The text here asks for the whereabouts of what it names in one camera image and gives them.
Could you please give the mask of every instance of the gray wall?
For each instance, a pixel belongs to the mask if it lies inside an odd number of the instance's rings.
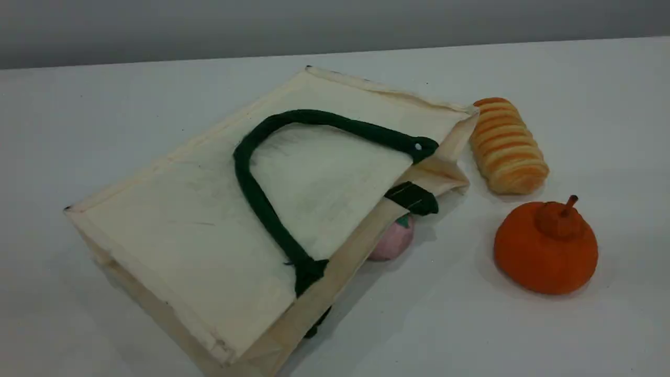
[[[670,34],[670,0],[0,0],[0,68]]]

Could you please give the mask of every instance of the table surface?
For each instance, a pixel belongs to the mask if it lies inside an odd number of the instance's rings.
[[[0,71],[0,375],[199,376],[88,258],[61,210],[311,64],[456,103],[509,98],[551,174],[472,182],[400,259],[365,264],[282,376],[670,375],[670,38]],[[505,215],[564,201],[598,237],[589,285],[524,291],[492,263]]]

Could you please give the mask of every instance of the bread roll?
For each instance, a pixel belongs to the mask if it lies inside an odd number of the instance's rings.
[[[521,119],[519,110],[504,98],[485,98],[470,138],[479,171],[491,191],[530,194],[549,174],[542,152]]]

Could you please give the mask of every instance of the green rope handle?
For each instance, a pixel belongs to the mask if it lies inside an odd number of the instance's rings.
[[[409,154],[414,164],[435,153],[438,143],[429,138],[415,138],[392,129],[319,110],[293,110],[272,115],[242,139],[232,154],[235,160],[235,175],[251,209],[293,264],[295,268],[295,294],[299,297],[307,288],[323,277],[328,260],[314,260],[291,236],[279,220],[279,216],[277,216],[261,186],[253,178],[249,168],[254,150],[273,132],[290,123],[329,125],[382,146]]]

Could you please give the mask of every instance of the orange toy persimmon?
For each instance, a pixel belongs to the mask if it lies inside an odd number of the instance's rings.
[[[498,228],[494,258],[521,286],[543,294],[567,294],[587,283],[598,264],[593,230],[567,204],[530,202],[515,208]]]

